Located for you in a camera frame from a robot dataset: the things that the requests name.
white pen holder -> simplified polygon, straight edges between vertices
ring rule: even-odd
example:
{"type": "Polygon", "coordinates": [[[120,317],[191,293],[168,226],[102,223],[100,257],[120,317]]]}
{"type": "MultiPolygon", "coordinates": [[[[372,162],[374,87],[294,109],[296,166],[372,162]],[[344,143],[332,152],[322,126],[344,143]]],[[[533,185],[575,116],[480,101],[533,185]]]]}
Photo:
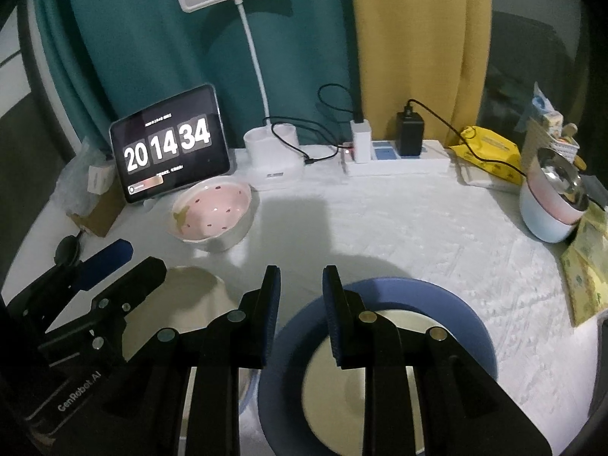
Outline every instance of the white pen holder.
{"type": "MultiPolygon", "coordinates": [[[[291,123],[275,125],[274,131],[285,142],[300,147],[296,127],[291,123]]],[[[302,177],[302,154],[282,143],[269,126],[254,128],[242,139],[251,159],[249,183],[257,190],[284,188],[302,177]]]]}

desk lamp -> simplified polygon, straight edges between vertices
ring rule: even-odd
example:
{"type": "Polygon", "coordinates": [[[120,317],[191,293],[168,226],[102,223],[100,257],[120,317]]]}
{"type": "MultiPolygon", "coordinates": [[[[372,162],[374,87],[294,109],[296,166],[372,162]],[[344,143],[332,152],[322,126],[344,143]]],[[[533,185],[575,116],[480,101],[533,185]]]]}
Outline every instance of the desk lamp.
{"type": "MultiPolygon", "coordinates": [[[[227,0],[178,0],[184,12],[194,12],[201,8],[214,5],[215,3],[225,2],[227,0]]],[[[247,179],[249,183],[258,190],[268,190],[271,188],[284,188],[289,186],[294,181],[298,180],[303,173],[303,159],[300,154],[287,147],[281,142],[277,136],[287,141],[291,146],[299,147],[299,142],[296,134],[296,127],[283,123],[274,127],[272,131],[270,110],[268,107],[268,98],[266,96],[266,88],[262,78],[260,63],[255,51],[255,44],[247,21],[247,14],[242,5],[242,0],[234,0],[239,15],[241,16],[242,26],[245,30],[249,52],[255,69],[255,75],[258,80],[262,103],[264,107],[264,117],[266,125],[248,131],[243,137],[247,151],[249,152],[252,167],[248,170],[247,179]]]]}

tablet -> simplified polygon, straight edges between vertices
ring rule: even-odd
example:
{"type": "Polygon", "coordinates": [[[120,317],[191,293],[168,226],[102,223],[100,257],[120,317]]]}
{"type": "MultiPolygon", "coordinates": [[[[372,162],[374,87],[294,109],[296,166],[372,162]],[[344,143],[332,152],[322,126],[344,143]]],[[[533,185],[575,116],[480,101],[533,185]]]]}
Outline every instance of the tablet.
{"type": "Polygon", "coordinates": [[[110,140],[130,204],[230,171],[220,109],[210,84],[112,123],[110,140]]]}

charging cable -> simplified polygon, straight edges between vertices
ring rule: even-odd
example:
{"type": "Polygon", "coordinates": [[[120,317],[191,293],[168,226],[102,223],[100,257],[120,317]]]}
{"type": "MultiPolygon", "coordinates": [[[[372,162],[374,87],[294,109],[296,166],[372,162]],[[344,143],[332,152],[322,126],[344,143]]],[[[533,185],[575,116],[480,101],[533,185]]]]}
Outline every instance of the charging cable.
{"type": "Polygon", "coordinates": [[[286,145],[287,147],[290,147],[293,150],[296,150],[297,152],[299,152],[300,154],[302,154],[304,156],[304,164],[305,165],[312,165],[314,163],[317,163],[319,161],[327,161],[328,159],[332,159],[334,157],[336,157],[336,155],[338,154],[338,152],[340,152],[340,149],[347,149],[348,147],[346,146],[342,146],[338,143],[338,140],[336,138],[336,136],[331,133],[331,131],[323,124],[319,123],[318,121],[312,121],[312,120],[306,120],[305,118],[298,118],[298,117],[282,117],[280,115],[270,115],[266,118],[263,118],[262,121],[265,122],[266,120],[288,120],[288,121],[303,121],[304,123],[311,123],[313,125],[316,125],[318,127],[320,127],[321,130],[324,130],[325,133],[327,133],[331,139],[327,138],[327,135],[325,135],[325,133],[323,133],[323,131],[321,130],[317,130],[314,129],[312,127],[307,127],[305,125],[295,125],[297,128],[301,128],[304,130],[308,130],[309,132],[314,132],[317,135],[319,135],[321,138],[323,138],[324,141],[326,141],[329,145],[334,146],[336,148],[336,152],[330,154],[329,156],[325,156],[325,157],[321,157],[321,158],[313,158],[310,157],[310,155],[308,155],[306,152],[304,152],[303,150],[299,149],[296,146],[293,146],[292,144],[290,144],[289,142],[287,142],[284,138],[282,138],[278,133],[276,133],[274,127],[279,125],[280,123],[282,123],[281,121],[278,121],[276,123],[272,123],[270,130],[272,132],[272,134],[277,137],[282,144],[286,145]]]}
{"type": "MultiPolygon", "coordinates": [[[[348,109],[348,108],[340,108],[338,106],[334,106],[328,102],[326,102],[323,97],[321,96],[321,93],[323,92],[324,89],[327,89],[328,87],[338,87],[340,89],[345,90],[348,95],[350,96],[351,102],[353,104],[355,104],[355,97],[353,96],[352,92],[350,91],[350,89],[348,89],[347,87],[343,86],[342,84],[336,84],[336,83],[329,83],[329,84],[324,84],[321,87],[319,87],[317,89],[317,98],[318,100],[324,105],[327,106],[330,109],[333,109],[335,111],[341,111],[341,112],[345,112],[345,113],[351,113],[353,115],[353,119],[356,123],[361,123],[364,121],[363,118],[363,112],[361,111],[361,108],[358,109],[348,109]]],[[[312,125],[316,125],[317,127],[320,128],[320,130],[317,130],[315,128],[312,127],[308,127],[305,125],[295,125],[297,128],[301,128],[304,130],[308,130],[309,132],[314,132],[317,135],[319,135],[321,138],[323,138],[324,141],[327,142],[327,144],[334,146],[336,148],[336,152],[330,154],[329,156],[325,156],[325,157],[321,157],[321,158],[313,158],[310,157],[306,152],[304,152],[303,150],[299,149],[296,146],[293,146],[292,144],[290,144],[289,142],[287,142],[284,138],[282,138],[278,133],[276,133],[274,127],[277,126],[278,124],[280,124],[281,122],[276,122],[276,123],[271,123],[271,132],[272,134],[278,138],[282,144],[284,144],[287,147],[290,147],[291,149],[299,152],[300,154],[302,154],[304,156],[304,164],[305,165],[312,165],[314,163],[317,163],[319,161],[327,161],[328,159],[332,159],[335,158],[337,156],[337,154],[340,152],[340,149],[349,149],[348,146],[343,146],[338,142],[338,139],[336,138],[336,136],[323,124],[319,123],[318,121],[313,121],[313,120],[306,120],[306,118],[299,118],[299,117],[284,117],[281,115],[270,115],[270,114],[266,114],[266,116],[264,118],[262,118],[262,123],[266,122],[266,124],[269,123],[269,121],[271,120],[287,120],[287,121],[299,121],[299,122],[303,122],[303,123],[309,123],[312,125]]],[[[336,123],[350,123],[350,120],[348,121],[336,121],[336,123]]]]}
{"type": "Polygon", "coordinates": [[[506,161],[501,161],[500,159],[485,159],[484,157],[480,157],[478,156],[475,151],[470,147],[469,142],[466,141],[466,138],[464,138],[464,136],[458,132],[458,130],[456,130],[454,127],[452,127],[452,125],[444,120],[442,117],[440,117],[436,112],[434,112],[431,108],[429,108],[428,106],[426,106],[424,103],[421,103],[418,100],[415,99],[409,99],[407,100],[407,105],[405,106],[405,114],[408,114],[412,112],[412,103],[414,103],[415,105],[419,105],[422,106],[422,108],[426,109],[431,115],[433,115],[434,117],[437,118],[437,120],[441,121],[445,126],[447,126],[450,130],[452,130],[452,132],[454,132],[456,135],[458,135],[458,138],[461,139],[461,141],[463,141],[464,145],[466,145],[468,147],[468,149],[470,150],[470,153],[475,157],[475,159],[483,162],[483,163],[497,163],[500,165],[505,165],[508,166],[509,168],[513,168],[515,171],[517,171],[521,176],[525,177],[526,174],[519,169],[516,166],[513,166],[510,163],[507,163],[506,161]]]}

black charger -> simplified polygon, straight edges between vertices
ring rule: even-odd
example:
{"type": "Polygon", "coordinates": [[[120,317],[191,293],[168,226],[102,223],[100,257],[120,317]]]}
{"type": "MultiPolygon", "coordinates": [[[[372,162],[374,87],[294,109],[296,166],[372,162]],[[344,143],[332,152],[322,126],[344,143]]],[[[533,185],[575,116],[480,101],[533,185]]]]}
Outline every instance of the black charger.
{"type": "Polygon", "coordinates": [[[397,152],[400,156],[420,156],[424,135],[424,120],[411,106],[397,113],[397,152]]]}

